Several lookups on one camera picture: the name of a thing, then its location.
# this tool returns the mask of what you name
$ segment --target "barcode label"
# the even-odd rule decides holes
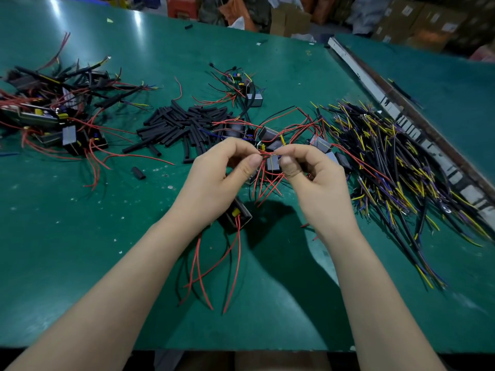
[[[411,14],[411,12],[413,11],[414,9],[409,6],[409,5],[406,5],[404,10],[402,11],[402,13],[406,16],[406,17],[409,17],[409,14]]]
[[[458,24],[455,24],[455,23],[446,23],[446,24],[443,25],[442,31],[455,32],[455,30],[457,30],[458,27],[459,27]]]

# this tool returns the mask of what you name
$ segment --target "orange bag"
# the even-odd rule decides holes
[[[314,1],[315,0],[301,0],[301,4],[305,12],[310,14],[313,12]]]
[[[223,14],[229,26],[231,26],[237,18],[244,17],[244,30],[258,32],[249,16],[249,12],[246,9],[243,0],[229,0],[225,5],[220,6],[218,10]]]
[[[325,24],[334,3],[335,0],[318,0],[311,20],[317,24]]]

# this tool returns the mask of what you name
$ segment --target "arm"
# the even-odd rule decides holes
[[[177,258],[260,163],[257,149],[236,138],[197,157],[165,216],[8,370],[121,370]],[[225,177],[227,165],[237,166]]]
[[[343,168],[313,146],[281,147],[280,166],[337,271],[362,370],[445,370],[362,236]],[[303,174],[306,163],[315,177]]]

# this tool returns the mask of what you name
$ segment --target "green table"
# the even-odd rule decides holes
[[[213,83],[209,62],[256,73],[255,82],[266,91],[263,106],[250,111],[255,122],[291,105],[309,111],[310,101],[369,102],[321,45],[196,23],[185,30],[188,23],[183,21],[70,0],[0,0],[0,21],[2,30],[9,31],[0,36],[2,72],[13,65],[38,67],[70,31],[62,55],[65,64],[111,55],[105,67],[109,72],[122,66],[123,80],[163,87],[138,98],[154,106],[178,96],[174,76],[182,83],[179,102],[185,107],[194,104],[191,95],[217,96],[207,85]],[[129,107],[110,115],[111,125],[127,130],[139,127],[147,116]],[[272,126],[300,121],[293,113]],[[3,140],[2,146],[20,149],[18,136]],[[82,187],[92,181],[86,162],[52,161],[29,150],[0,160],[0,346],[32,343],[167,211],[189,170],[180,163],[182,154],[181,145],[165,151],[164,158],[176,166],[132,157],[111,159],[113,170],[104,172],[92,193]],[[146,180],[134,179],[134,165],[145,171]],[[272,195],[256,209],[248,189],[241,190],[254,218],[241,234],[241,266],[228,312],[221,315],[234,273],[229,260],[204,279],[215,311],[195,296],[177,306],[177,290],[185,293],[178,289],[187,280],[185,263],[192,262],[192,254],[186,253],[173,268],[136,348],[351,349],[331,259],[318,240],[312,241],[314,233],[300,228],[306,221],[294,192],[288,187],[281,191],[283,198]],[[440,292],[425,288],[379,223],[359,219],[359,226],[435,350],[495,351],[491,245],[470,245],[445,224],[440,233],[425,234],[425,256],[450,284]],[[202,267],[218,260],[232,239],[217,223],[205,231]]]

